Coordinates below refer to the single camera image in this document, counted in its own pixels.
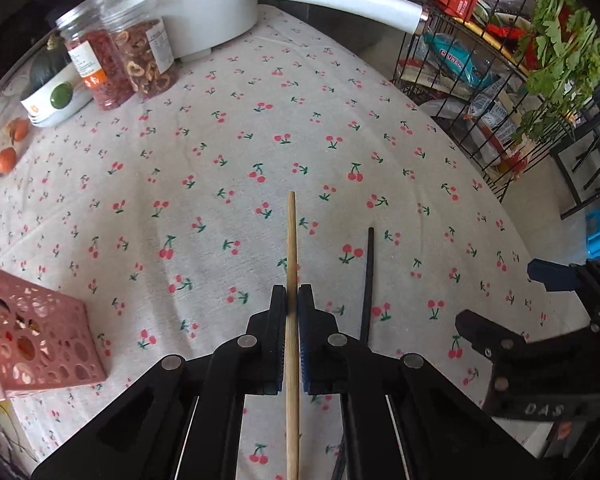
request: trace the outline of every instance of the tablecloth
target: tablecloth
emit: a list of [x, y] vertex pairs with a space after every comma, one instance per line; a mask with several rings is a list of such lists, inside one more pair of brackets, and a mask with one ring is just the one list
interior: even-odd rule
[[[371, 67], [273, 7], [146, 102], [93, 103], [38, 131], [0, 178], [0, 268], [84, 300], [108, 374], [13, 405], [48, 456], [163, 355], [212, 352], [285, 283], [286, 197], [299, 276], [358, 335], [376, 230], [373, 350], [419, 352], [476, 403], [490, 363], [465, 308], [530, 340], [565, 330], [500, 203], [436, 123]], [[523, 440], [534, 424], [507, 423]], [[283, 396], [248, 397], [238, 478], [285, 475]], [[324, 478], [337, 396], [302, 398], [301, 473]]]

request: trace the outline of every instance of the bolt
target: bolt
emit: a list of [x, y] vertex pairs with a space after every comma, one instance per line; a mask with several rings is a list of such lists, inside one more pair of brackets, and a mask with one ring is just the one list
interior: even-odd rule
[[251, 348], [258, 342], [256, 336], [251, 334], [244, 334], [238, 338], [238, 346], [240, 348]]
[[493, 387], [497, 392], [506, 392], [509, 389], [509, 380], [506, 377], [496, 377]]
[[179, 355], [167, 355], [160, 364], [165, 370], [177, 370], [182, 364], [182, 357]]
[[327, 343], [331, 346], [344, 346], [347, 344], [347, 336], [340, 333], [333, 333], [327, 338]]
[[424, 359], [420, 354], [405, 354], [402, 362], [409, 368], [422, 368]]

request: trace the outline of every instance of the packaging label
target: packaging label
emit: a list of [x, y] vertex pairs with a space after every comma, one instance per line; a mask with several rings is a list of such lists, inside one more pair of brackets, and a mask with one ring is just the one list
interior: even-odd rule
[[167, 38], [167, 32], [164, 30], [164, 22], [160, 20], [156, 25], [146, 32], [146, 38], [149, 40], [151, 52], [154, 54], [155, 63], [158, 66], [158, 72], [166, 72], [173, 64], [173, 52]]
[[96, 88], [108, 79], [88, 41], [70, 50], [69, 56], [87, 88]]

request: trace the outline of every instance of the plastic jar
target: plastic jar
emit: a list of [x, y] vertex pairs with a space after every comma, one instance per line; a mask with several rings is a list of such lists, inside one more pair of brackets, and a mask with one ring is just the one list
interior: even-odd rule
[[66, 49], [100, 110], [113, 110], [134, 91], [118, 51], [100, 21], [104, 0], [86, 0], [58, 20]]
[[148, 99], [178, 79], [157, 0], [119, 0], [104, 8], [102, 23], [120, 53], [134, 91]]

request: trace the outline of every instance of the green vegetable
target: green vegetable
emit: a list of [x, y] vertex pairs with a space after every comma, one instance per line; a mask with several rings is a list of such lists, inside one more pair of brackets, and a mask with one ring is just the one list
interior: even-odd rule
[[33, 92], [41, 89], [70, 62], [71, 58], [62, 40], [53, 34], [49, 36], [46, 48], [36, 54], [31, 64], [29, 91], [33, 94]]
[[561, 118], [579, 111], [600, 81], [600, 35], [580, 0], [537, 0], [532, 28], [516, 57], [521, 59], [534, 42], [540, 68], [531, 71], [525, 86], [544, 103], [524, 114], [516, 137], [549, 139]]
[[71, 102], [73, 96], [74, 88], [71, 86], [71, 83], [64, 82], [54, 88], [49, 97], [49, 101], [53, 108], [61, 110]]

